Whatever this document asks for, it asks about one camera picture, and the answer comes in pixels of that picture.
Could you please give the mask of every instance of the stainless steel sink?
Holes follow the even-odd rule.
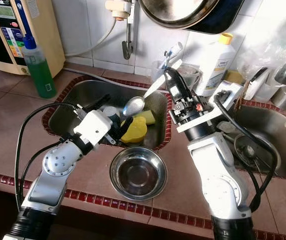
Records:
[[[234,118],[242,126],[262,136],[276,147],[281,156],[281,166],[277,174],[286,177],[286,128],[284,126],[286,116],[266,108],[242,106]]]
[[[77,83],[63,101],[88,106],[95,103],[105,94],[110,94],[111,100],[107,106],[116,107],[122,112],[121,110],[129,99],[134,96],[143,96],[144,92],[144,90],[124,87],[100,80],[85,80]],[[154,149],[165,138],[167,98],[160,92],[154,92],[145,99],[144,110],[151,110],[153,112],[156,123],[148,126],[142,146]],[[62,135],[66,132],[73,133],[73,128],[79,123],[80,120],[69,108],[60,106],[49,119],[48,125],[54,133]]]

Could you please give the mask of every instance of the dish soap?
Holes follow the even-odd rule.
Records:
[[[38,95],[45,99],[54,97],[56,89],[42,49],[30,35],[26,35],[23,41],[22,53]]]
[[[223,80],[224,73],[230,67],[236,54],[231,46],[232,39],[232,34],[223,33],[218,42],[206,49],[206,55],[200,66],[202,76],[199,83],[193,88],[197,95],[211,96]]]

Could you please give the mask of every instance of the white tile wall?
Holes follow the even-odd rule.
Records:
[[[113,18],[105,9],[105,0],[73,0],[73,4],[70,0],[52,1],[67,52],[78,52],[95,44],[112,25]],[[272,26],[284,16],[286,0],[245,0],[235,22],[227,30],[235,36],[232,45],[238,51],[231,68],[236,69],[239,55],[269,35]],[[148,76],[152,61],[162,59],[164,51],[176,42],[184,45],[181,55],[184,62],[200,65],[204,47],[219,37],[160,27],[139,8],[135,18],[134,53],[129,60],[123,58],[121,46],[126,40],[126,21],[118,21],[111,35],[98,48],[67,61]]]

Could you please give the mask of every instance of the plastic bag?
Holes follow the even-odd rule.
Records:
[[[262,67],[277,70],[285,63],[286,18],[279,24],[273,34],[262,39],[260,44],[250,47],[248,51],[240,55],[237,69],[245,80],[250,81]]]

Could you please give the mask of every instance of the green dish soap bottle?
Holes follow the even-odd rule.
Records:
[[[42,49],[30,35],[26,35],[23,41],[25,46],[22,48],[22,53],[38,95],[45,99],[54,97],[56,89]]]

